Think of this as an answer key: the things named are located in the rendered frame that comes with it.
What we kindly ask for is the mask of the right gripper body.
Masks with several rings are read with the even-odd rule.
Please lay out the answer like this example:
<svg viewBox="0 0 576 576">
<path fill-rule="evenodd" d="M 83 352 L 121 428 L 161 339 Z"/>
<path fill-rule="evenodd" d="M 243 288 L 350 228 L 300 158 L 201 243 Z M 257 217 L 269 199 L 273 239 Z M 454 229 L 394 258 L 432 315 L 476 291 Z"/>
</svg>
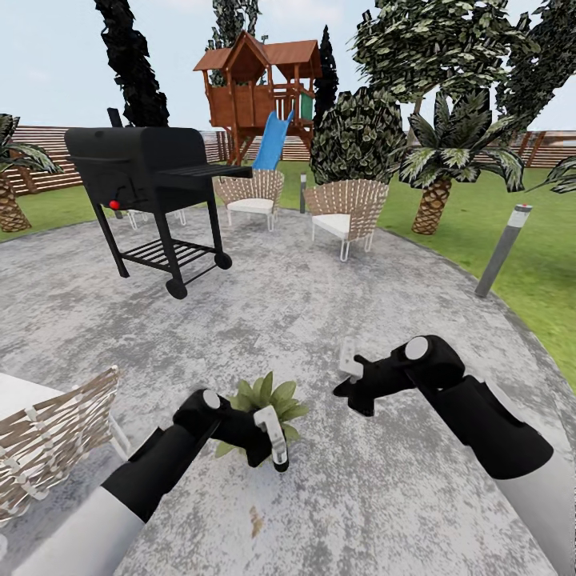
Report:
<svg viewBox="0 0 576 576">
<path fill-rule="evenodd" d="M 370 362 L 360 354 L 354 356 L 354 362 L 363 364 L 364 376 L 347 391 L 348 407 L 357 411 L 363 417 L 374 415 L 374 400 L 388 394 L 394 394 L 387 386 L 383 385 L 378 364 L 380 361 Z"/>
</svg>

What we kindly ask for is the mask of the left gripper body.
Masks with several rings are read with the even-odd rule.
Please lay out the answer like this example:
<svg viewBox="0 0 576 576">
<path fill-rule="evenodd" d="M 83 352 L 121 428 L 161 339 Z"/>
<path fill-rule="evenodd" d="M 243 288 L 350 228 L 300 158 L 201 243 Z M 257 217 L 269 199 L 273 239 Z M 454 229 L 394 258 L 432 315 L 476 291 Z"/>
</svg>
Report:
<svg viewBox="0 0 576 576">
<path fill-rule="evenodd" d="M 248 464 L 260 466 L 272 454 L 268 433 L 264 433 L 260 427 L 255 425 L 254 413 L 262 408 L 255 406 L 246 414 L 239 412 L 242 416 L 242 424 L 238 435 L 228 442 L 231 445 L 246 449 Z"/>
</svg>

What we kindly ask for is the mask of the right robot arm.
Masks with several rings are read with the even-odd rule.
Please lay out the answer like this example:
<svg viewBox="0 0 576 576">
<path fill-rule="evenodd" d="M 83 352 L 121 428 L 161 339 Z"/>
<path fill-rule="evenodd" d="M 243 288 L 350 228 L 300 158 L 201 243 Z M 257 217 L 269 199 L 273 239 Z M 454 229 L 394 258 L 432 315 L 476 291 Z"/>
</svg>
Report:
<svg viewBox="0 0 576 576">
<path fill-rule="evenodd" d="M 576 469 L 524 421 L 491 380 L 464 375 L 465 365 L 436 334 L 418 335 L 370 362 L 342 338 L 334 390 L 363 417 L 374 400 L 418 388 L 518 512 L 559 576 L 576 576 Z"/>
</svg>

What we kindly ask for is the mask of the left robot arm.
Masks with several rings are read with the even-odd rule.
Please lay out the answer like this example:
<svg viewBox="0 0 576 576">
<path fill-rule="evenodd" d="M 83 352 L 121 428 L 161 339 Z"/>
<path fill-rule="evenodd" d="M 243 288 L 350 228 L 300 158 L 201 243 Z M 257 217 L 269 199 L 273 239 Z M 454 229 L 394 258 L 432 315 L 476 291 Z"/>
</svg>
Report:
<svg viewBox="0 0 576 576">
<path fill-rule="evenodd" d="M 181 480 L 209 439 L 246 449 L 260 466 L 285 434 L 273 406 L 246 414 L 211 389 L 196 390 L 173 425 L 156 425 L 86 502 L 10 576 L 114 576 L 163 495 Z"/>
</svg>

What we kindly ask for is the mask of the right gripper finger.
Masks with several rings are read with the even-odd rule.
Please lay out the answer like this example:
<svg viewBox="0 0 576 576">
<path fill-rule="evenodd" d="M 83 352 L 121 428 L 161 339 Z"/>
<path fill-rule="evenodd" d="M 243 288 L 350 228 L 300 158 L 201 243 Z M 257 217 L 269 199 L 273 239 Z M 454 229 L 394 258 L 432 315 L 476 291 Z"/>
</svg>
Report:
<svg viewBox="0 0 576 576">
<path fill-rule="evenodd" d="M 362 377 L 358 378 L 357 381 L 355 381 L 355 382 L 350 382 L 350 376 L 349 376 L 348 378 L 346 378 L 346 380 L 343 383 L 341 383 L 340 385 L 338 385 L 336 387 L 336 390 L 341 389 L 341 387 L 347 387 L 347 384 L 356 384 L 360 379 L 363 379 L 363 376 L 364 376 L 364 374 L 362 374 Z M 334 389 L 334 392 L 336 390 Z"/>
<path fill-rule="evenodd" d="M 335 392 L 333 391 L 333 394 L 335 396 L 344 396 L 347 397 L 348 393 L 347 391 L 349 390 L 349 386 L 353 386 L 354 384 L 347 384 L 347 387 L 341 387 L 341 389 L 336 390 L 335 388 Z"/>
</svg>

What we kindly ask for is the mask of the insectifuge atomizer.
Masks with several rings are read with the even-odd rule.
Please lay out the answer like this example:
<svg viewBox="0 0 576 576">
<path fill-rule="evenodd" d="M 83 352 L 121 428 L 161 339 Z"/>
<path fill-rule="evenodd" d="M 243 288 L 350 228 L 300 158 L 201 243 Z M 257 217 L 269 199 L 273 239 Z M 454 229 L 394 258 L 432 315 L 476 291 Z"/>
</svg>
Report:
<svg viewBox="0 0 576 576">
<path fill-rule="evenodd" d="M 271 455 L 273 456 L 274 467 L 278 472 L 283 473 L 289 469 L 290 461 L 287 450 L 284 452 L 284 454 L 280 454 L 279 452 L 272 449 Z"/>
</svg>

